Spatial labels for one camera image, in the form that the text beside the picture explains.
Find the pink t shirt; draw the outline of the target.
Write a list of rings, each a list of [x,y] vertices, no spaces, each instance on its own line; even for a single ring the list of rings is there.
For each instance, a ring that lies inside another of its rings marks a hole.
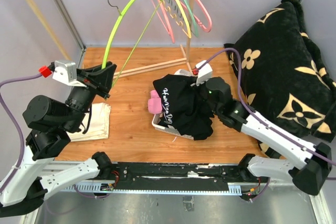
[[[162,112],[161,98],[155,90],[150,91],[148,99],[148,111],[151,114],[160,114]]]

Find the pink hanger with metal hook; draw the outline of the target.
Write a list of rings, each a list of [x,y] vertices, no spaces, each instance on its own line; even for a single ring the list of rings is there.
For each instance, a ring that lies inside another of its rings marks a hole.
[[[169,35],[172,43],[175,43],[175,37],[174,37],[174,33],[173,33],[173,29],[170,23],[170,20],[166,14],[164,5],[163,5],[163,0],[151,0],[152,4],[154,7],[157,7],[157,16],[160,20],[160,22],[162,23],[165,31],[167,32],[167,34]]]

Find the black t shirt with print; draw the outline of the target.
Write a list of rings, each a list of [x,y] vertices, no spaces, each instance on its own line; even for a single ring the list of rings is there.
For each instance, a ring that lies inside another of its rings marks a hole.
[[[186,110],[179,119],[178,131],[182,135],[189,135],[193,140],[205,140],[213,134],[212,118],[214,113],[208,103],[199,93],[198,88],[193,88],[193,95],[186,104]]]

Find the mint green hanger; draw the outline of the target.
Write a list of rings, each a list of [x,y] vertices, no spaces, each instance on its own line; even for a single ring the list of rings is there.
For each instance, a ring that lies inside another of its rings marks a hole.
[[[188,0],[179,0],[181,3],[181,6],[184,10],[184,13],[186,17],[190,16],[190,20],[188,21],[189,26],[190,26],[190,32],[198,38],[199,33],[198,33],[198,24],[196,23],[194,17],[193,17],[193,12],[192,9],[190,9],[190,6],[188,4]],[[188,29],[184,29],[184,25],[186,23],[184,22],[184,18],[182,15],[181,10],[179,9],[179,6],[175,0],[164,0],[163,1],[165,11],[169,13],[169,15],[175,19],[175,22],[178,26],[182,28],[182,31],[188,35]]]

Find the yellow hanger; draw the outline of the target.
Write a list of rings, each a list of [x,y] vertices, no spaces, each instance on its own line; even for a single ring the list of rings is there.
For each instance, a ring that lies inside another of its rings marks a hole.
[[[188,15],[192,14],[191,8],[187,3],[187,0],[151,0],[152,2],[159,2],[158,14],[164,29],[170,36],[172,42],[175,42],[173,28],[171,21],[174,21],[187,36],[192,37],[191,23],[195,23],[195,19],[188,19]]]

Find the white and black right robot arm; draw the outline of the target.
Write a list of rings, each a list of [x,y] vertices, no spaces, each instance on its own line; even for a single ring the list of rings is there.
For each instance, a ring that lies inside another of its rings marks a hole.
[[[308,195],[319,194],[333,166],[328,145],[307,142],[269,122],[243,101],[234,99],[230,85],[221,77],[208,79],[201,84],[200,91],[225,126],[261,141],[284,157],[245,155],[238,168],[242,181],[250,182],[255,177],[275,178],[293,182]]]

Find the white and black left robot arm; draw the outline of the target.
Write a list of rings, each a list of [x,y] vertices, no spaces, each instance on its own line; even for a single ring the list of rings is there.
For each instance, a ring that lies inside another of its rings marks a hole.
[[[62,189],[86,179],[108,179],[113,165],[104,152],[96,152],[86,161],[58,173],[43,175],[43,169],[70,143],[69,134],[87,133],[84,118],[91,118],[96,96],[110,96],[116,65],[78,69],[68,60],[57,60],[43,66],[34,75],[53,77],[71,86],[65,102],[44,95],[34,97],[23,113],[30,128],[27,137],[20,136],[20,154],[15,165],[1,181],[1,217],[23,216],[38,209]]]

